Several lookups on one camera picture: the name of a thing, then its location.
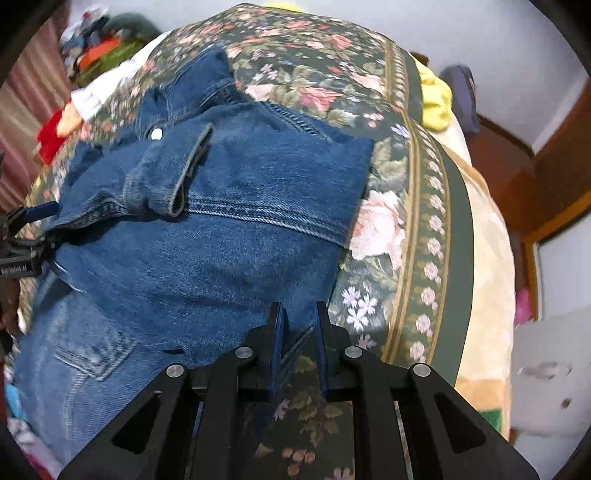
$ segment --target white cloth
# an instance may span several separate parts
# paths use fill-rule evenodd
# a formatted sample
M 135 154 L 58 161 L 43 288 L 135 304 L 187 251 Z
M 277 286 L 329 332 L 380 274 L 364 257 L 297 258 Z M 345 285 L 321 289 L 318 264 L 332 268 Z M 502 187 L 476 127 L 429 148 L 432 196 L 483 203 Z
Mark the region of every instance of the white cloth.
M 160 34 L 129 60 L 100 75 L 85 88 L 74 90 L 71 95 L 72 103 L 82 119 L 88 121 L 93 118 L 113 92 L 132 78 L 146 63 L 150 54 L 169 33 L 170 31 Z
M 449 126 L 445 130 L 441 132 L 429 130 L 429 133 L 441 145 L 445 145 L 450 150 L 453 150 L 458 157 L 472 166 L 472 159 L 470 158 L 470 152 L 468 152 L 468 146 L 466 145 L 466 137 L 464 137 L 460 124 L 453 113 Z
M 52 478 L 58 477 L 63 469 L 61 463 L 55 459 L 41 439 L 31 432 L 26 422 L 18 419 L 8 419 L 8 430 L 12 433 L 23 452 L 31 455 Z

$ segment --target blue denim jeans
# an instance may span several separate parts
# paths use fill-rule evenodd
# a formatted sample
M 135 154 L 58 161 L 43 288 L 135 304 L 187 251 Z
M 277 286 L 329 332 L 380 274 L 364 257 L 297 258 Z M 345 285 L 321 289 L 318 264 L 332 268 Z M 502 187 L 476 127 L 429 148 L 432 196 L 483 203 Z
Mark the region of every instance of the blue denim jeans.
M 290 345 L 328 301 L 373 143 L 234 87 L 222 48 L 80 143 L 16 379 L 69 461 L 166 365 L 213 362 L 283 303 Z

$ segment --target green cloth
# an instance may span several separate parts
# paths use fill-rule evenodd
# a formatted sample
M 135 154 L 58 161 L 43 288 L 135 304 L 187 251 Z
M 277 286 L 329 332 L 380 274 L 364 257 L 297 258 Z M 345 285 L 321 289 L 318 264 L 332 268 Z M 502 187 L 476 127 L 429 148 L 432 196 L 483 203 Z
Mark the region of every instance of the green cloth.
M 478 412 L 482 417 L 490 423 L 497 432 L 501 431 L 502 428 L 502 411 L 500 408 L 496 410 L 486 410 Z
M 145 43 L 141 40 L 132 40 L 117 45 L 113 50 L 105 53 L 101 58 L 92 62 L 89 67 L 76 76 L 76 83 L 79 87 L 85 87 L 95 78 L 119 66 L 125 60 L 129 60 L 142 48 Z

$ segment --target pile of clothes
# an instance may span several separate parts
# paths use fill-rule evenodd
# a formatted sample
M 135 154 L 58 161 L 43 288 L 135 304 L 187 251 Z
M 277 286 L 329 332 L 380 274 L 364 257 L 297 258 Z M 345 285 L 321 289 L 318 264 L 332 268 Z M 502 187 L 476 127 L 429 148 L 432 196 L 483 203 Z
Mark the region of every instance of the pile of clothes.
M 109 17 L 104 8 L 85 11 L 80 21 L 65 30 L 61 54 L 69 79 L 80 89 L 72 92 L 72 101 L 55 112 L 37 134 L 44 164 L 51 164 L 67 137 L 137 72 L 163 38 L 142 15 Z
M 61 36 L 61 55 L 68 78 L 84 87 L 131 58 L 158 35 L 158 28 L 140 14 L 110 17 L 104 8 L 87 10 Z

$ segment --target purple item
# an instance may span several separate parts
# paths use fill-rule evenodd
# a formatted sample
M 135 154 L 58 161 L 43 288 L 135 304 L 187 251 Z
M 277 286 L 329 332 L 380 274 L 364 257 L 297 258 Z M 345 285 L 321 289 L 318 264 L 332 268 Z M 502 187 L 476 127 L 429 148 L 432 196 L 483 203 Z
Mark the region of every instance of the purple item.
M 476 89 L 472 72 L 466 65 L 446 67 L 439 76 L 452 89 L 452 112 L 466 137 L 480 131 L 476 113 Z

